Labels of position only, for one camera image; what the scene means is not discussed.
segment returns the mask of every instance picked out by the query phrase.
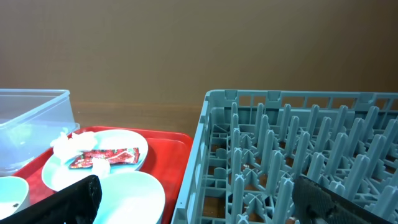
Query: plastic bin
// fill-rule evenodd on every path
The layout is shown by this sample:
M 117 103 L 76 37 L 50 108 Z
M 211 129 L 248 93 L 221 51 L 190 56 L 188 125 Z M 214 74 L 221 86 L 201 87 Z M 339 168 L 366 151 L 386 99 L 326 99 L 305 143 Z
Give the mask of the plastic bin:
M 46 151 L 60 132 L 78 128 L 68 90 L 0 89 L 0 176 Z
M 285 223 L 298 175 L 398 223 L 397 100 L 397 93 L 208 92 L 172 223 Z

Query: red tray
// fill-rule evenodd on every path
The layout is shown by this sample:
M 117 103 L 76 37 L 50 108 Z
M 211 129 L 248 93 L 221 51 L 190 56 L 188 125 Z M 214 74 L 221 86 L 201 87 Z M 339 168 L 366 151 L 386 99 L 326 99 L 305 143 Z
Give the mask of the red tray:
M 170 223 L 191 152 L 192 138 L 182 133 L 105 126 L 83 128 L 75 131 L 75 133 L 80 134 L 86 131 L 97 132 L 109 129 L 135 131 L 147 140 L 148 154 L 140 171 L 154 176 L 162 184 L 166 194 L 162 223 Z M 50 148 L 14 174 L 14 176 L 22 177 L 29 183 L 31 205 L 54 194 L 54 191 L 46 187 L 42 182 L 43 166 L 52 154 L 52 148 Z

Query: white tissue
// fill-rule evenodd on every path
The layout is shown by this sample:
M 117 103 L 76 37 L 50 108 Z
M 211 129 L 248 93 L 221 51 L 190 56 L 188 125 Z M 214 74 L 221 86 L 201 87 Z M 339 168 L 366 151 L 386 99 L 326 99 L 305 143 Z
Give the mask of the white tissue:
M 106 177 L 111 172 L 111 164 L 106 159 L 93 158 L 91 171 L 99 178 Z
M 97 140 L 92 131 L 82 134 L 72 133 L 71 139 L 68 139 L 65 133 L 61 133 L 60 137 L 50 143 L 54 156 L 61 160 L 61 164 L 82 155 L 84 151 L 93 150 L 96 144 Z

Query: table surface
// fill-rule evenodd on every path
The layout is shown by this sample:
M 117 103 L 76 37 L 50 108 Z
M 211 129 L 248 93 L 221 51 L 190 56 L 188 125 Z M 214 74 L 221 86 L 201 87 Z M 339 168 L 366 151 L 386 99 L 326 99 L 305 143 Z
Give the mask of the table surface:
M 200 106 L 72 102 L 75 121 L 81 127 L 114 126 L 185 133 L 197 129 Z

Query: white bowl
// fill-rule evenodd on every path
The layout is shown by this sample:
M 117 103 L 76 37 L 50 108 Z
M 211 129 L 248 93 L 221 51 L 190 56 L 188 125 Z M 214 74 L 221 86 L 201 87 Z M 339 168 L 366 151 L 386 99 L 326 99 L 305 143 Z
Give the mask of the white bowl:
M 29 185 L 20 177 L 0 177 L 0 220 L 29 206 Z
M 94 224 L 161 223 L 165 192 L 155 177 L 131 172 L 111 175 L 100 182 L 102 200 Z
M 139 170 L 144 164 L 148 153 L 148 143 L 144 137 L 134 131 L 123 129 L 114 129 L 107 131 L 98 131 L 95 133 L 98 144 L 94 150 L 99 149 L 123 149 L 123 148 L 139 148 L 139 160 L 137 164 L 116 165 L 111 166 L 111 175 L 123 172 L 133 172 Z M 69 169 L 69 165 L 73 162 L 69 160 L 65 164 L 61 164 L 60 160 L 52 155 L 45 163 L 42 171 L 43 183 L 54 191 L 60 191 L 65 187 L 78 182 L 79 180 L 93 174 L 91 169 Z

